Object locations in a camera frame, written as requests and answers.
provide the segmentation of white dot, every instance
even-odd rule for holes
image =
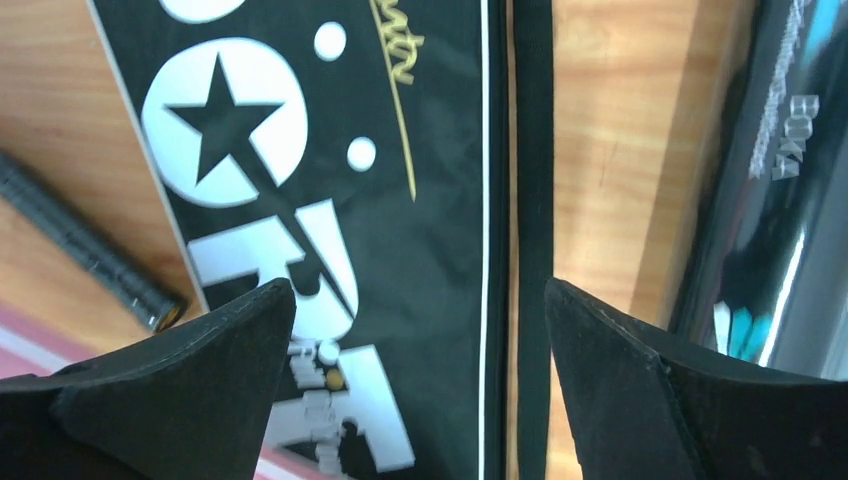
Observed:
[[[315,32],[315,55],[325,62],[332,62],[342,55],[347,44],[344,27],[336,22],[327,22]]]
[[[357,172],[364,172],[374,165],[377,146],[368,137],[354,138],[347,147],[347,163]]]
[[[325,340],[318,346],[318,359],[324,365],[335,365],[339,361],[340,353],[339,344],[332,340]]]

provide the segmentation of black star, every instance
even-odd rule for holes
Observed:
[[[236,105],[218,56],[206,105],[168,107],[202,135],[197,183],[227,155],[232,155],[239,165],[242,165],[239,161],[242,156],[256,158],[256,151],[249,141],[250,134],[282,105]]]

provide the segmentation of black zipper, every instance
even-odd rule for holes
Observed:
[[[484,478],[506,478],[509,384],[509,69],[506,1],[489,2],[489,298]]]

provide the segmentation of black bag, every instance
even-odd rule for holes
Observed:
[[[295,287],[266,445],[503,478],[505,3],[92,6],[201,301]]]

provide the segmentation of blue graphic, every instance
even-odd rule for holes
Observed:
[[[810,33],[807,34],[807,44],[801,57],[803,67],[808,67],[816,58],[821,48],[833,35],[833,27],[839,16],[842,0],[819,0],[810,22]]]
[[[733,312],[727,354],[746,362],[756,362],[766,344],[771,322],[771,315],[753,318],[747,308]]]

